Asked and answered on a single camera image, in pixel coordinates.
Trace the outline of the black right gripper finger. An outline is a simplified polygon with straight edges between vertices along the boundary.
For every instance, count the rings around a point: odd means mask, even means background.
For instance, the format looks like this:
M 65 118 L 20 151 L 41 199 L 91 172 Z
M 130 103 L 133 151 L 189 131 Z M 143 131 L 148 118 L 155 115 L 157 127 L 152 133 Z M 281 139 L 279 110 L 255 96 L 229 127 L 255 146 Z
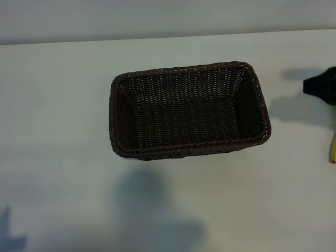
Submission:
M 335 67 L 303 81 L 304 88 L 335 88 Z
M 329 84 L 304 84 L 303 92 L 322 99 L 329 105 L 335 105 L 335 89 Z

